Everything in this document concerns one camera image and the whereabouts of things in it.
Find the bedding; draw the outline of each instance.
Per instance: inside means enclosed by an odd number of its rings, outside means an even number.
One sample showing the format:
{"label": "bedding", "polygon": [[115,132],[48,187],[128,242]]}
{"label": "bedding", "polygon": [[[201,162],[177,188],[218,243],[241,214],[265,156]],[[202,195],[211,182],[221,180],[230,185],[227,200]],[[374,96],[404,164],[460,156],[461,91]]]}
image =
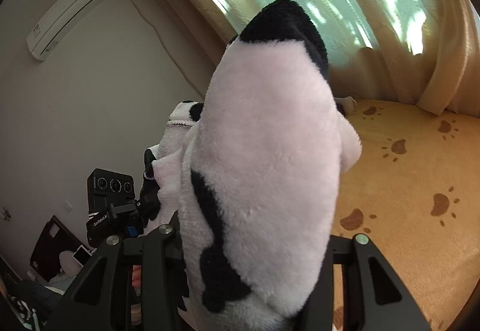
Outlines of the bedding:
{"label": "bedding", "polygon": [[375,100],[358,100],[347,118],[363,151],[342,175],[332,234],[371,237],[432,330],[444,331],[480,278],[480,119]]}

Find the light switch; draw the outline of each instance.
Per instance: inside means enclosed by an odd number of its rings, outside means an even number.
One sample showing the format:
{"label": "light switch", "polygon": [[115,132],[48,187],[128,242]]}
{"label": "light switch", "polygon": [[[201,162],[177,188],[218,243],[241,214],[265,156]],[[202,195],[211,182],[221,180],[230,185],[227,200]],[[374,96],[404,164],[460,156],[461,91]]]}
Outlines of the light switch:
{"label": "light switch", "polygon": [[73,209],[73,206],[68,201],[65,201],[63,203],[63,208],[65,208],[67,212],[70,212]]}

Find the silver bolt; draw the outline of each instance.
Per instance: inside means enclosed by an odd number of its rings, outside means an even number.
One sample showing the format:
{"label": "silver bolt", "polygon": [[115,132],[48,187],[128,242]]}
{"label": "silver bolt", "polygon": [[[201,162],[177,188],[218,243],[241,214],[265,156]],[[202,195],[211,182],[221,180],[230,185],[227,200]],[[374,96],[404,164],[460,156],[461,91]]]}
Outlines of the silver bolt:
{"label": "silver bolt", "polygon": [[112,235],[111,237],[106,238],[106,244],[110,246],[116,245],[120,241],[119,237]]}
{"label": "silver bolt", "polygon": [[361,245],[365,245],[367,244],[370,240],[368,239],[368,236],[364,235],[364,234],[358,234],[356,237],[355,237],[355,240],[357,241],[357,243],[361,244]]}
{"label": "silver bolt", "polygon": [[160,231],[161,234],[169,234],[170,232],[173,231],[173,227],[170,224],[162,224],[158,230]]}

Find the curtain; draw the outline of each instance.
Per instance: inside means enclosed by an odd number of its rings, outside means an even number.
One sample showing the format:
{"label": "curtain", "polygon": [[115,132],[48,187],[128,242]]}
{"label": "curtain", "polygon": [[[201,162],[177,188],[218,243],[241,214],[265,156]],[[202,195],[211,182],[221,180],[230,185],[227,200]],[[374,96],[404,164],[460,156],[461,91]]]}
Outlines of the curtain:
{"label": "curtain", "polygon": [[[190,0],[227,41],[274,0]],[[325,41],[335,96],[480,114],[478,15],[469,0],[295,0]]]}

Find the air conditioner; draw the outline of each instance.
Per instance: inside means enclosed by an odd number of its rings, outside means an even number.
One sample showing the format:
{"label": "air conditioner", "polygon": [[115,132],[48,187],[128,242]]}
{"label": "air conditioner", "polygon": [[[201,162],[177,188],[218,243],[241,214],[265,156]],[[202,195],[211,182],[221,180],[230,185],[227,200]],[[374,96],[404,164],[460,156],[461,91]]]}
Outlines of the air conditioner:
{"label": "air conditioner", "polygon": [[45,60],[60,40],[103,0],[57,0],[27,36],[31,54]]}

